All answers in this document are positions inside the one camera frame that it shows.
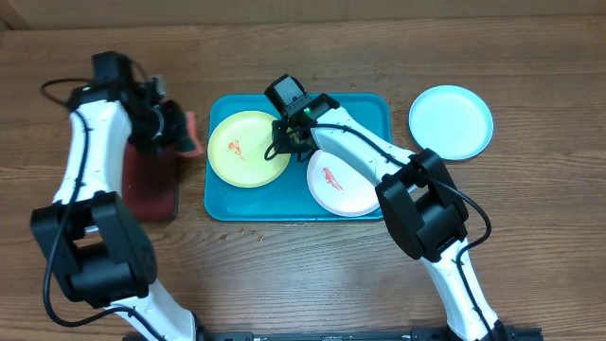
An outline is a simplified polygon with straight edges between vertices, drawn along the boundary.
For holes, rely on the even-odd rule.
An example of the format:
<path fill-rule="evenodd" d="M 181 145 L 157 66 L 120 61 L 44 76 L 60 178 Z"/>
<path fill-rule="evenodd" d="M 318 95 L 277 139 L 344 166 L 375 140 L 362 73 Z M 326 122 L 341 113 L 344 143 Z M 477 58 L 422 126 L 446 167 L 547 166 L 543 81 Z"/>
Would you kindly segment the yellow-green plate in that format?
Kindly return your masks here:
<path fill-rule="evenodd" d="M 207 156 L 211 168 L 224 182 L 238 188 L 257 188 L 276 180 L 291 156 L 264 157 L 273 142 L 276 118 L 261 111 L 243 111 L 224 119 L 213 131 Z"/>

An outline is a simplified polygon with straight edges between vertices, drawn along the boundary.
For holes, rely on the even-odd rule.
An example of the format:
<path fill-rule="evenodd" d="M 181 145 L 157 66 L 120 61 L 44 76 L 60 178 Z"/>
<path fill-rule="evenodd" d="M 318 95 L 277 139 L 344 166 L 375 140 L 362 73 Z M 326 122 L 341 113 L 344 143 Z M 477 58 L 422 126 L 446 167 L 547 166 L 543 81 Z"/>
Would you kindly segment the orange and green sponge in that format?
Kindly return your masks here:
<path fill-rule="evenodd" d="M 181 115 L 180 131 L 176 138 L 176 153 L 182 157 L 196 157 L 204 153 L 197 135 L 196 116 L 187 111 Z"/>

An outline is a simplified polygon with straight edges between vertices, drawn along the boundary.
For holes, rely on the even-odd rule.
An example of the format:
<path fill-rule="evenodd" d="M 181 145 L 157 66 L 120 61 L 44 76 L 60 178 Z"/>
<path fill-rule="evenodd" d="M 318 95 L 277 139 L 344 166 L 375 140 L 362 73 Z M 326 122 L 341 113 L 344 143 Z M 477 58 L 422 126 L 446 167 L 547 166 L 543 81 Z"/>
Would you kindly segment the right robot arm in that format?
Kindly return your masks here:
<path fill-rule="evenodd" d="M 265 154 L 330 153 L 374 187 L 383 220 L 396 245 L 425 266 L 441 298 L 450 336 L 458 340 L 504 340 L 507 332 L 484 297 L 472 267 L 465 223 L 473 208 L 443 160 L 432 150 L 413 153 L 359 124 L 336 99 L 310 95 L 283 75 L 264 92 L 280 114 Z"/>

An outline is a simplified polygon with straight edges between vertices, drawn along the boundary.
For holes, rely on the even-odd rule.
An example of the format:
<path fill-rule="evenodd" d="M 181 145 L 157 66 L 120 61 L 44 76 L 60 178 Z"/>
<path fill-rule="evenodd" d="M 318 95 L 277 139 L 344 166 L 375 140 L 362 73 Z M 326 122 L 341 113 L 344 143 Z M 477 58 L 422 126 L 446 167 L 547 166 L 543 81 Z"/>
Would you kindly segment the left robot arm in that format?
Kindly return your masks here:
<path fill-rule="evenodd" d="M 121 195 L 124 153 L 201 154 L 195 118 L 166 98 L 159 78 L 114 51 L 92 56 L 93 77 L 66 100 L 72 137 L 65 173 L 50 206 L 33 210 L 30 229 L 46 258 L 43 303 L 58 325 L 77 328 L 107 315 L 142 340 L 201 340 L 197 316 L 157 277 L 152 242 Z"/>

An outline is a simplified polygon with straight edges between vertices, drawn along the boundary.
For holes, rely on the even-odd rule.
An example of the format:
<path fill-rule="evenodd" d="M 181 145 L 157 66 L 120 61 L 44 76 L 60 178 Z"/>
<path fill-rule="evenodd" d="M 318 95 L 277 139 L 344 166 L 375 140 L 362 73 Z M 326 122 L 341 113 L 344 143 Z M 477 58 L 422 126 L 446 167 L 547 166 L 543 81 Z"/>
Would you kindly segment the light blue plate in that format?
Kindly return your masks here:
<path fill-rule="evenodd" d="M 494 130 L 487 103 L 473 91 L 456 85 L 439 85 L 422 92 L 410 107 L 408 124 L 421 148 L 454 161 L 483 152 Z"/>

